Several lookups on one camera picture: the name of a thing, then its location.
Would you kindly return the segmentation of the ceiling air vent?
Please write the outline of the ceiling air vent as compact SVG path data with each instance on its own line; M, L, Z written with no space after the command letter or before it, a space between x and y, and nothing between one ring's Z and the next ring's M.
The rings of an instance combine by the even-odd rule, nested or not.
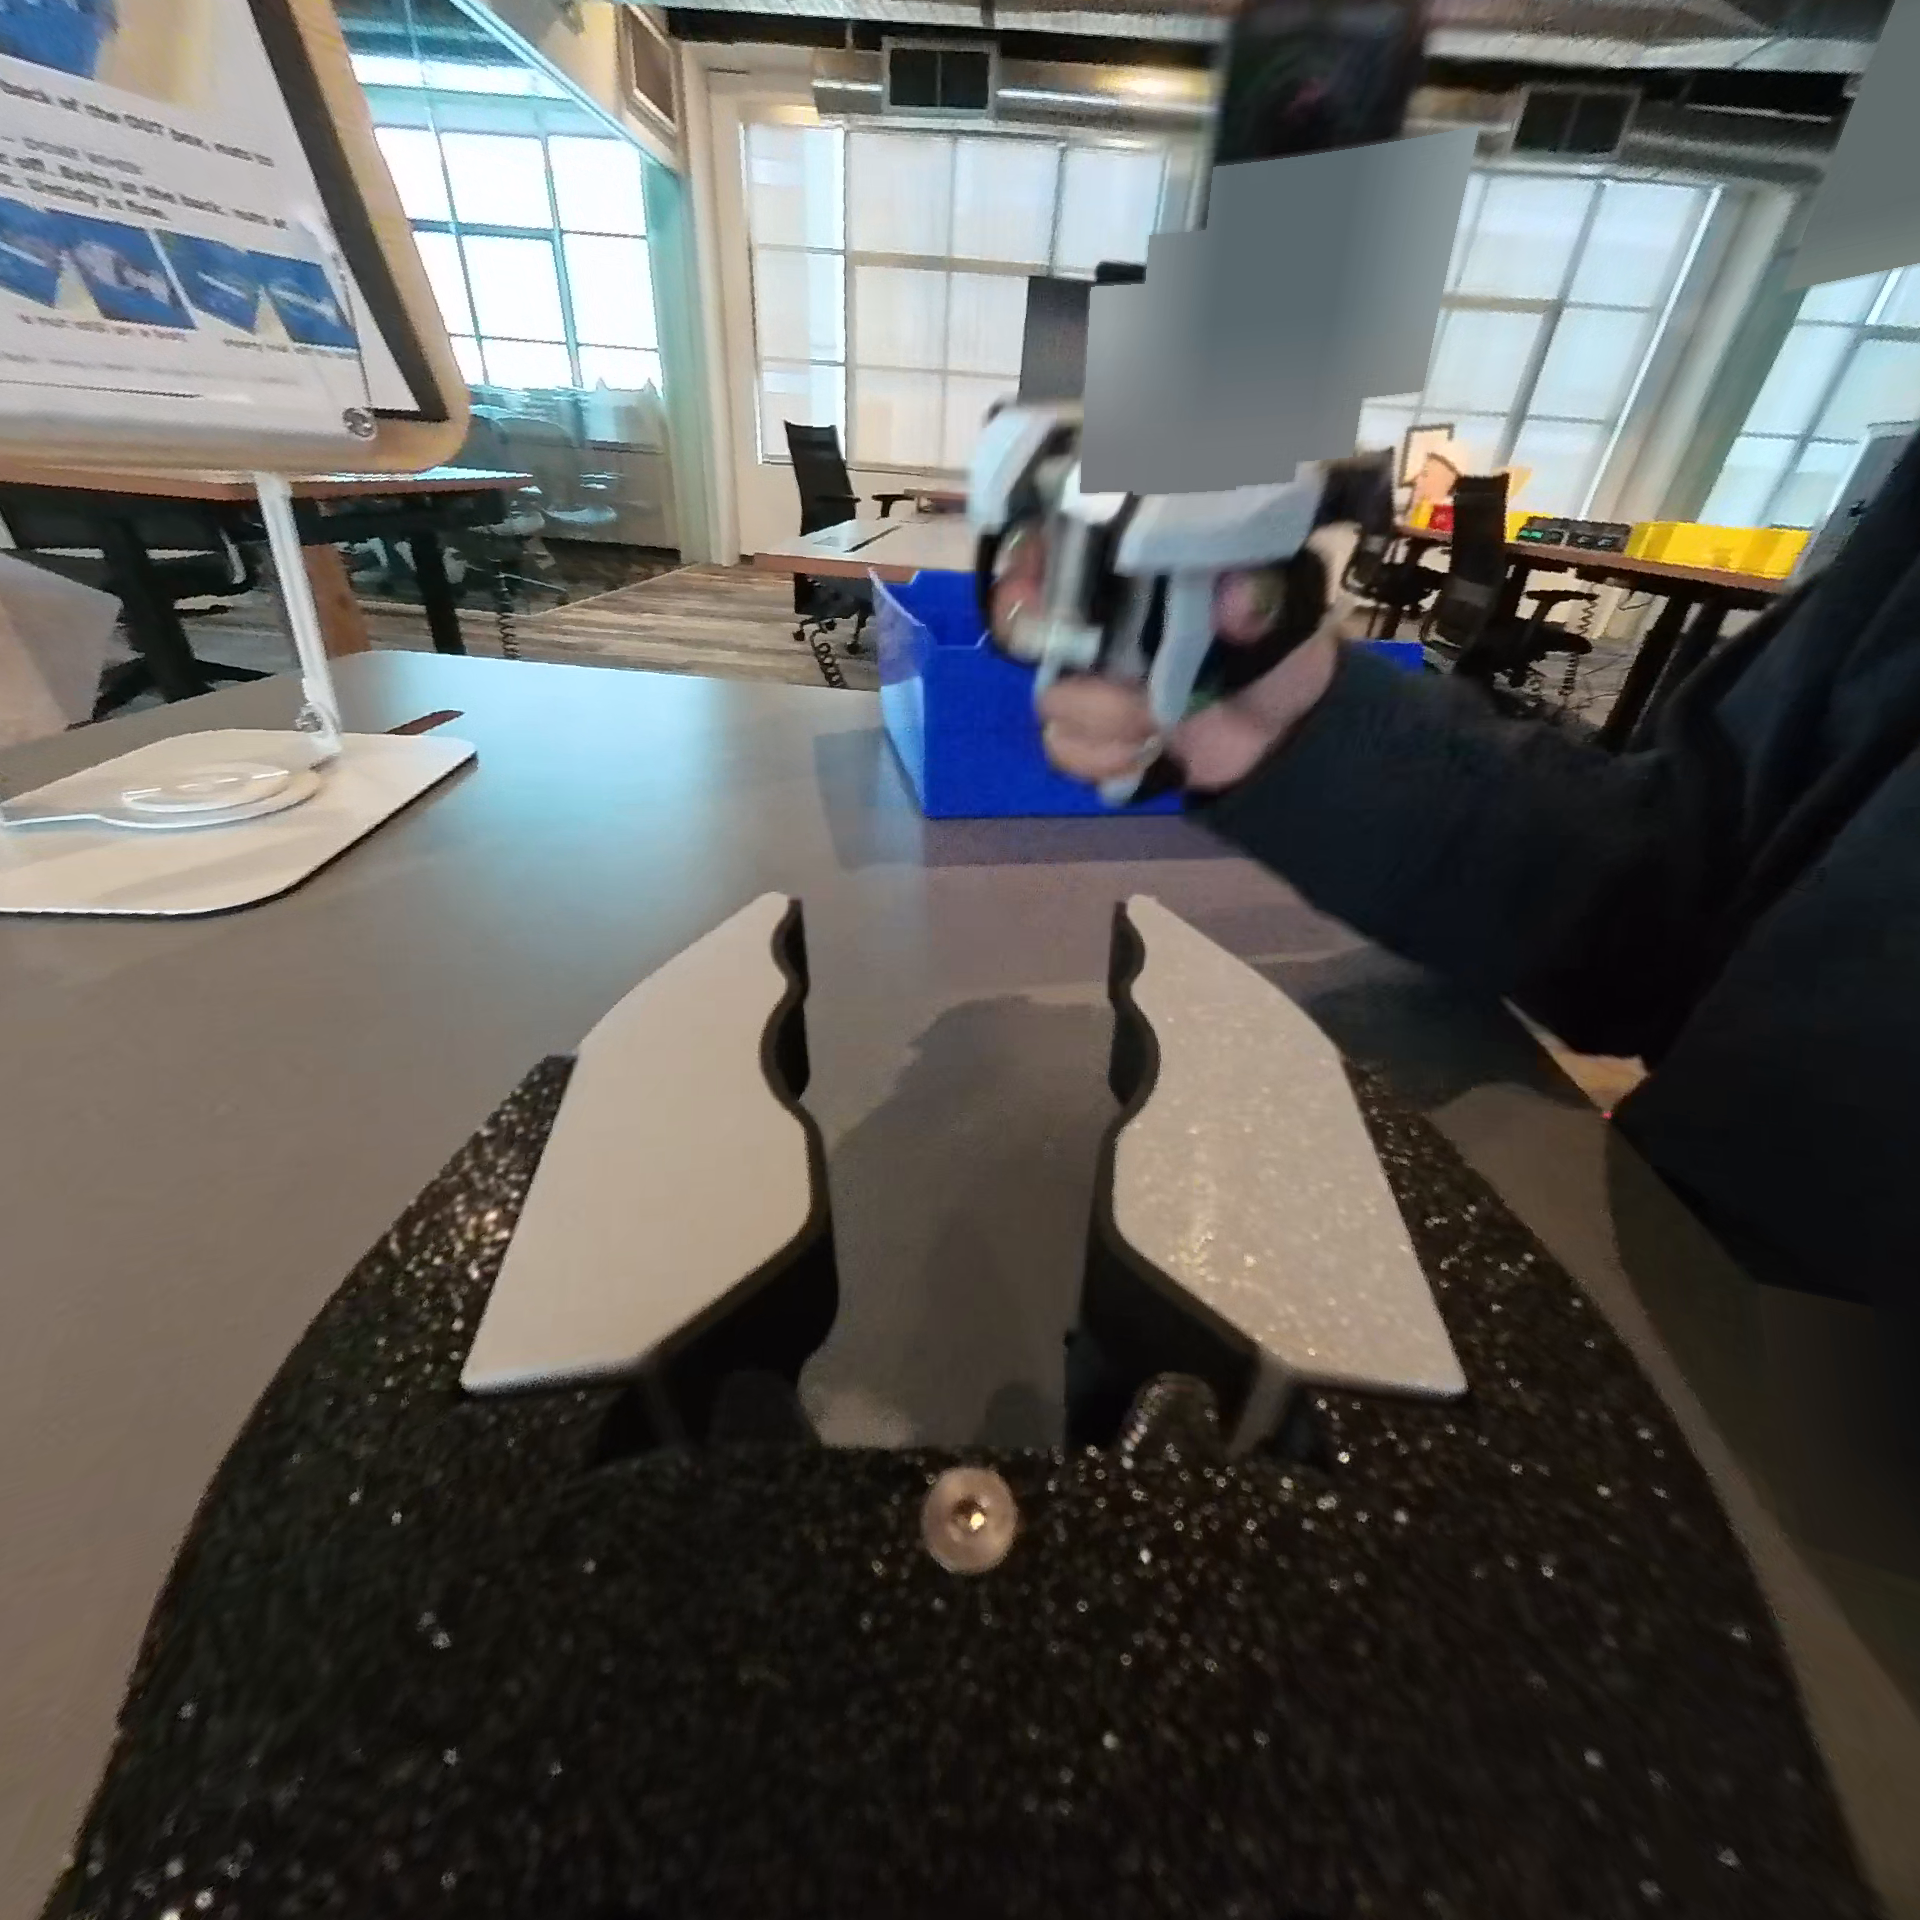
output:
M1528 84L1506 150L1515 157L1617 157L1640 103L1635 86Z
M990 42L889 37L881 49L886 113L987 117L994 78L998 51Z

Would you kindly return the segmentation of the blue plastic bin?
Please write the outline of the blue plastic bin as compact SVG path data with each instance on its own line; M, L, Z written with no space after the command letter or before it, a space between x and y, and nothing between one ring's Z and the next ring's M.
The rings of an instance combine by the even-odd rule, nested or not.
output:
M1181 808L1181 768L1157 771L1133 796L1106 802L1050 767L1034 673L990 644L969 573L923 571L872 587L881 722L924 817L1070 821Z

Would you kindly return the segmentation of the wooden top desk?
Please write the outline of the wooden top desk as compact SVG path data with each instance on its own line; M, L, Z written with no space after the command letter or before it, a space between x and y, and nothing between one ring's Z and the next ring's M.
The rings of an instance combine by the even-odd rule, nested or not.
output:
M1396 522L1394 532L1405 551L1438 576L1447 569L1452 503L1426 507L1424 522ZM1600 746L1626 748L1642 732L1644 718L1673 685L1719 642L1726 622L1738 612L1760 612L1786 594L1786 579L1742 577L1646 564L1626 557L1632 529L1617 523L1613 538L1579 536L1568 522L1534 527L1506 513L1506 551L1528 566L1528 592L1543 588L1620 588L1656 605L1654 625L1624 669L1613 704L1597 727Z
M824 639L860 651L873 618L875 585L908 585L921 576L974 577L976 539L965 516L849 520L763 546L749 564L787 577L792 639Z
M332 475L289 484L300 557L395 538L406 545L437 654L465 657L446 536L507 522L529 476L486 468L424 475ZM133 662L108 675L94 716L110 718L142 692L180 704L264 671L194 654L180 604L257 585L264 509L239 472L61 468L4 460L2 522L24 557L96 559L104 588L124 604Z

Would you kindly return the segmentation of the black office chair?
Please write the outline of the black office chair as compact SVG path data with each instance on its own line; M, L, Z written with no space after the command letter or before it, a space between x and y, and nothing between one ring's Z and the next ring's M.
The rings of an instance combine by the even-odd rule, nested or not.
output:
M1420 628L1442 671L1475 688L1506 718L1543 718L1540 669L1565 659L1568 685L1592 651L1597 595L1528 592L1528 566L1506 551L1509 475L1463 475L1452 486L1447 569Z
M799 493L800 536L818 536L849 523L858 516L860 501L849 486L837 427L787 421L783 433ZM865 654L872 612L872 588L853 581L853 577L793 577L799 641L807 636L824 639L826 630L845 627L845 651L849 657Z
M1387 448L1356 451L1326 468L1321 522L1355 542L1338 585L1366 615L1366 639L1390 641L1408 615L1426 612L1442 577L1410 557L1396 529L1396 468Z

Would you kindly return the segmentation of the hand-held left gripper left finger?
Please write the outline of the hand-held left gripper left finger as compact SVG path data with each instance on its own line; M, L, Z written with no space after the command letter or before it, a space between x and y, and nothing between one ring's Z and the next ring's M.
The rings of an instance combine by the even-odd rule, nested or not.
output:
M804 901L763 892L627 989L577 1046L463 1362L471 1399L615 1387L649 1439L734 1380L793 1399L833 1327Z

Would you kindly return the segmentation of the person's right forearm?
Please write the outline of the person's right forearm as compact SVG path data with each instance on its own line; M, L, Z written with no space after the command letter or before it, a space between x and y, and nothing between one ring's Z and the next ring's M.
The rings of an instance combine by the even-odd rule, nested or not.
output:
M1189 808L1370 943L1654 1064L1732 961L1756 804L1784 794L1749 785L1763 708L1742 696L1770 636L1731 641L1619 755L1340 642L1307 718Z

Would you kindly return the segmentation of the person's right hand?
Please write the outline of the person's right hand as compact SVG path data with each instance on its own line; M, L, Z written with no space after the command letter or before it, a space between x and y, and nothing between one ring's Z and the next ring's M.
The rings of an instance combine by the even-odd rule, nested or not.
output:
M1244 780L1326 695L1340 644L1318 636L1242 692L1164 727L1144 685L1070 675L1040 696L1048 764L1102 794L1140 790L1157 767L1199 794Z

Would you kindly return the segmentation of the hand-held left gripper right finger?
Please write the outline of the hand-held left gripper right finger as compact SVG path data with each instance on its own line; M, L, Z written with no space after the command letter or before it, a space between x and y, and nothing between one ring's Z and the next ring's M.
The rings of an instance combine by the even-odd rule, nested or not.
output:
M1447 1406L1470 1383L1355 1081L1279 989L1159 899L1113 910L1086 1228L1086 1442L1199 1383L1228 1450L1310 1395Z

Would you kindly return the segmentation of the yellow plastic bin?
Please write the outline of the yellow plastic bin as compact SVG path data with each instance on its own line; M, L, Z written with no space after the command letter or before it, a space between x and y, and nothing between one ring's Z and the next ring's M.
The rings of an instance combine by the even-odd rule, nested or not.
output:
M1626 557L1742 577L1786 579L1811 532L1793 527L1726 527L1704 522L1638 522Z

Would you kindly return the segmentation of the instruction sign stand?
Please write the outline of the instruction sign stand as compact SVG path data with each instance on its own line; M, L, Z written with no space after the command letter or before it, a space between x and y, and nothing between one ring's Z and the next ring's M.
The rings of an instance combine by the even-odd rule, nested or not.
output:
M442 783L444 722L341 722L296 486L413 479L466 378L333 6L2 7L4 465L89 522L156 688L202 685L156 549L233 482L299 659L296 718L183 732L4 802L4 919L188 920L277 899Z

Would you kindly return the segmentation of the large grid window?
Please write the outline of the large grid window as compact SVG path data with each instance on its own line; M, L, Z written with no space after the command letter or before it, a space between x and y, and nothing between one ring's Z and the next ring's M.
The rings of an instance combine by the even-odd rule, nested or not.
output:
M533 93L369 91L456 362L475 390L664 392L646 189L658 163Z
M828 425L849 468L959 472L1021 378L1027 281L1140 261L1165 143L749 120L754 451Z
M1586 507L1668 330L1721 189L1691 180L1479 166L1423 383L1362 404L1356 447L1445 425L1513 504Z

